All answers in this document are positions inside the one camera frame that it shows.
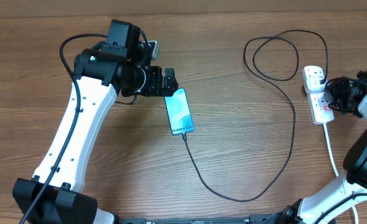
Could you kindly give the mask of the Galaxy S24+ smartphone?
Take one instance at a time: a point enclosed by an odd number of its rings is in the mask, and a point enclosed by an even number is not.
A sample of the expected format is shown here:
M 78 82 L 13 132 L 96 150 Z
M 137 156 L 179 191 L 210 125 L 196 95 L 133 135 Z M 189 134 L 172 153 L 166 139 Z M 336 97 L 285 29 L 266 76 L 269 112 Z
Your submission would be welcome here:
M 194 131 L 185 89 L 179 88 L 173 96 L 165 97 L 164 101 L 172 134 L 180 135 Z

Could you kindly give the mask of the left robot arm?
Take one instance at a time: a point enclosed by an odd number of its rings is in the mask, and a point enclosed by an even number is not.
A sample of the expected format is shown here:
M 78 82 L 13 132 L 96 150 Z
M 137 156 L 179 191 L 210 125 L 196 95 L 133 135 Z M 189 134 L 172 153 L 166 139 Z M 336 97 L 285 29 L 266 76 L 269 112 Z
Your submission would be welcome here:
M 67 68 L 72 91 L 54 140 L 31 179 L 17 179 L 12 195 L 22 223 L 119 223 L 83 194 L 88 161 L 100 127 L 118 96 L 172 96 L 173 68 L 151 65 L 160 47 L 137 26 L 112 20 L 107 34 Z

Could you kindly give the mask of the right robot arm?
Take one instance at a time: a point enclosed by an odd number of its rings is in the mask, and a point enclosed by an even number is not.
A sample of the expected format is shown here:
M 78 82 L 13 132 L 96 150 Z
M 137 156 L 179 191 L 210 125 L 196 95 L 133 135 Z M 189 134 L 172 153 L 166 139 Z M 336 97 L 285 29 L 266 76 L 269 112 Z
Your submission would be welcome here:
M 367 70 L 356 78 L 339 77 L 322 83 L 322 69 L 306 66 L 304 89 L 314 124 L 326 126 L 333 113 L 351 113 L 367 121 Z M 343 161 L 343 172 L 311 197 L 300 199 L 265 223 L 332 223 L 335 217 L 367 201 L 367 128 L 350 148 Z

